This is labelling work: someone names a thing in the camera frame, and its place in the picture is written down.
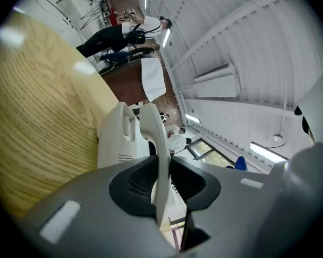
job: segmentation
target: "blue object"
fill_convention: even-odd
[[[105,54],[101,56],[101,60],[109,60],[110,62],[119,62],[123,59],[126,59],[130,55],[132,55],[131,52],[117,52],[117,53]]]
[[[235,163],[235,168],[238,170],[247,171],[247,163],[245,162],[244,157],[239,157]]]

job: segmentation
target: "ceiling beam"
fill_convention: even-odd
[[[178,68],[185,60],[188,59],[194,52],[196,52],[203,44],[209,41],[214,36],[218,35],[220,32],[231,26],[233,23],[239,21],[245,16],[253,13],[258,7],[263,7],[268,4],[274,3],[279,0],[254,0],[246,2],[244,5],[238,9],[231,12],[225,18],[220,20],[216,25],[214,25],[207,33],[205,33],[195,44],[189,48],[189,50],[181,57],[181,59],[175,63],[171,68],[175,70]]]
[[[294,108],[287,107],[283,109],[282,105],[273,105],[270,103],[259,103],[259,102],[242,102],[242,101],[214,101],[209,99],[185,99],[188,102],[202,102],[202,103],[231,103],[231,106],[242,106],[249,108],[251,111],[264,111],[265,113],[279,114],[290,118],[298,117],[294,114]]]

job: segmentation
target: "wire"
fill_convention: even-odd
[[[78,33],[78,35],[80,36],[81,43],[82,43],[82,44],[84,44],[84,42],[82,41],[82,37],[81,37],[80,33],[78,32],[78,30],[76,29],[76,27],[74,27],[74,28],[75,28],[76,32]]]
[[[63,16],[65,16],[66,17],[66,19],[68,20],[68,17],[57,7],[57,6],[55,6],[52,2],[50,2],[49,0],[47,0],[54,8],[56,8],[59,12],[61,12],[62,13],[62,15]]]
[[[282,145],[280,145],[280,146],[275,146],[275,147],[265,147],[265,148],[267,148],[267,149],[279,148],[279,147],[281,147],[281,146],[284,146],[286,143],[287,143],[287,142],[285,142],[284,144],[282,144]]]
[[[56,15],[52,14],[50,11],[46,10],[46,9],[41,5],[41,3],[40,3],[38,0],[35,0],[35,1],[40,5],[40,7],[41,7],[42,9],[44,9],[46,12],[50,13],[52,16],[55,16],[55,17],[58,17],[58,18],[63,18],[63,17],[61,17],[61,16],[56,16]]]
[[[55,17],[58,17],[58,18],[61,18],[63,21],[65,21],[64,19],[63,19],[63,17],[61,17],[61,16],[56,16],[56,15],[54,15],[54,14],[52,14],[50,11],[48,11],[48,10],[46,10],[39,2],[38,2],[38,0],[35,0],[40,6],[41,6],[41,8],[42,9],[44,9],[46,12],[49,12],[52,16],[55,16]],[[79,33],[79,31],[76,29],[76,27],[74,27],[73,26],[73,24],[71,23],[71,20],[58,8],[58,7],[56,7],[52,2],[50,2],[49,0],[47,0],[54,8],[56,8],[59,12],[61,12],[62,13],[62,15],[64,16],[64,17],[66,17],[66,19],[68,20],[68,22],[70,23],[70,25],[72,26],[72,28],[74,28],[75,30],[76,30],[76,32],[78,33],[78,35],[79,35],[79,37],[80,37],[80,40],[81,40],[81,43],[82,44],[84,44],[84,42],[83,42],[83,40],[82,40],[82,37],[81,37],[81,35],[80,35],[80,33]]]

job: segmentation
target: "fluorescent light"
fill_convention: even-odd
[[[147,0],[145,0],[145,10],[146,10],[146,6],[147,6]]]
[[[188,118],[188,119],[191,119],[192,121],[196,122],[196,123],[201,123],[201,121],[198,119],[198,118],[194,118],[192,116],[189,116],[188,114],[185,114],[185,116]]]
[[[250,146],[249,146],[249,149],[251,151],[254,151],[255,153],[257,153],[258,155],[261,155],[263,157],[265,157],[266,159],[274,162],[274,163],[277,163],[277,162],[283,162],[283,161],[287,161],[288,159],[261,146],[261,145],[258,145],[254,142],[250,143]]]
[[[163,42],[163,48],[165,48],[166,42],[168,40],[168,37],[170,36],[171,30],[168,28],[167,32],[166,32],[166,36],[164,38],[164,42]]]

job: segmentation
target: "white shirt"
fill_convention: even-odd
[[[174,150],[175,153],[182,151],[186,145],[187,141],[181,135],[172,135],[168,138],[168,148],[170,151]]]
[[[166,132],[166,136],[168,136],[168,134],[170,132],[173,132],[174,135],[177,135],[179,133],[179,127],[178,126],[175,126],[175,125],[168,125],[165,127],[165,132]]]
[[[137,24],[133,21],[129,21],[129,22],[123,22],[122,23],[122,34],[123,36],[126,36],[128,33],[130,33],[136,26]],[[147,39],[152,39],[154,37],[156,37],[157,35],[159,35],[162,31],[162,26],[160,21],[157,18],[154,17],[150,17],[150,16],[146,16],[144,23],[141,24],[137,31],[152,31],[155,28],[157,28],[155,31],[153,32],[149,32],[146,34],[146,38]]]

